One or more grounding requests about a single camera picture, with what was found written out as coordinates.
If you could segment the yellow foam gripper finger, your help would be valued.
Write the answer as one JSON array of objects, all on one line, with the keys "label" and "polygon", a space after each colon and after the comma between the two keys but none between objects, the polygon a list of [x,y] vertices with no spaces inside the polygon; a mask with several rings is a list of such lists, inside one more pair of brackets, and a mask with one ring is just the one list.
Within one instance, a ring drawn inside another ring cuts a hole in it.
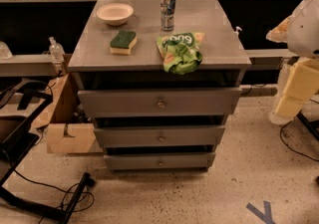
[{"label": "yellow foam gripper finger", "polygon": [[300,58],[293,65],[284,64],[279,73],[269,120],[278,125],[293,121],[318,91],[318,59]]}]

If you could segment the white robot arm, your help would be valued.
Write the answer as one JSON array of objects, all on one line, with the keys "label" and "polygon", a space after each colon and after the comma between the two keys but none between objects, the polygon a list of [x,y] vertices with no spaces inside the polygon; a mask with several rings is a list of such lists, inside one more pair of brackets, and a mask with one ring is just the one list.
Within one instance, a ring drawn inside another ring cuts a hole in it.
[{"label": "white robot arm", "polygon": [[293,65],[282,67],[269,114],[272,123],[286,124],[319,91],[319,0],[302,0],[266,39],[286,43],[288,50],[299,56]]}]

